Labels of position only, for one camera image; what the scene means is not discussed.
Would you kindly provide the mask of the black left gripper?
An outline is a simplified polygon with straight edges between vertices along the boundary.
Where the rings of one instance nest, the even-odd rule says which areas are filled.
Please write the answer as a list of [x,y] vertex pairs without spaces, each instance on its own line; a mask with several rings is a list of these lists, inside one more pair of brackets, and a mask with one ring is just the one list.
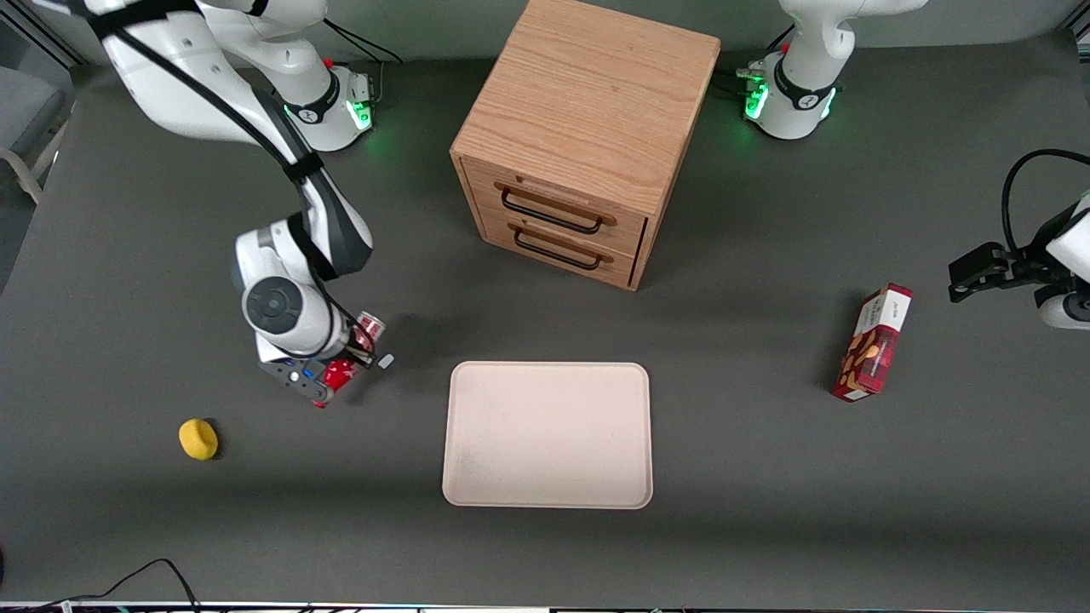
[[[1077,218],[1054,216],[1040,226],[1033,239],[1018,245],[1008,223],[1008,248],[1015,276],[1043,284],[1056,291],[1077,289]],[[949,264],[949,301],[958,304],[971,295],[1013,289],[1019,280],[1009,275],[1009,259],[998,242],[985,242]]]

